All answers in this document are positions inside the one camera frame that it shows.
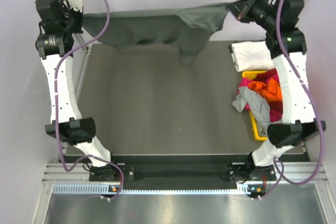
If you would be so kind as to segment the dark grey t shirt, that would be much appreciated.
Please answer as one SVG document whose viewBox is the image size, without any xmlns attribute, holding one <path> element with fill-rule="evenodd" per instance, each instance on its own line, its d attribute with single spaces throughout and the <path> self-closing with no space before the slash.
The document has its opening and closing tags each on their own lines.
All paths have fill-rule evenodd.
<svg viewBox="0 0 336 224">
<path fill-rule="evenodd" d="M 102 31 L 98 41 L 117 49 L 154 44 L 175 47 L 180 61 L 188 66 L 223 29 L 228 4 L 85 14 L 82 26 L 92 37 Z"/>
</svg>

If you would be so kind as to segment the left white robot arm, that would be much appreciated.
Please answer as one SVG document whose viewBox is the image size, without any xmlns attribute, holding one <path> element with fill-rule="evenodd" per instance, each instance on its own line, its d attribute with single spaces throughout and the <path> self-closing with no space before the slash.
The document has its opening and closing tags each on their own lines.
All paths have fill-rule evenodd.
<svg viewBox="0 0 336 224">
<path fill-rule="evenodd" d="M 93 118 L 82 118 L 72 80 L 73 34 L 81 33 L 82 13 L 68 0 L 37 0 L 39 36 L 36 48 L 47 75 L 51 100 L 50 123 L 46 134 L 57 141 L 59 157 L 65 162 L 62 144 L 81 150 L 91 164 L 83 164 L 90 181 L 107 182 L 121 177 L 113 156 L 97 138 Z"/>
</svg>

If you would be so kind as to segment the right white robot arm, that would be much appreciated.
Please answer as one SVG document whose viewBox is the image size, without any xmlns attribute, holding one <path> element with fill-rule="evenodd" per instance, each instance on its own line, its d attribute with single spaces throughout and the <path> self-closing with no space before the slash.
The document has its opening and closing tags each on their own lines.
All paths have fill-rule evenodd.
<svg viewBox="0 0 336 224">
<path fill-rule="evenodd" d="M 297 28 L 304 0 L 238 0 L 228 11 L 241 23 L 254 22 L 266 31 L 266 46 L 277 70 L 282 94 L 282 121 L 267 129 L 267 140 L 248 155 L 245 174 L 258 179 L 276 159 L 296 145 L 320 136 L 320 167 L 325 149 L 325 121 L 308 89 L 306 74 L 307 45 Z"/>
</svg>

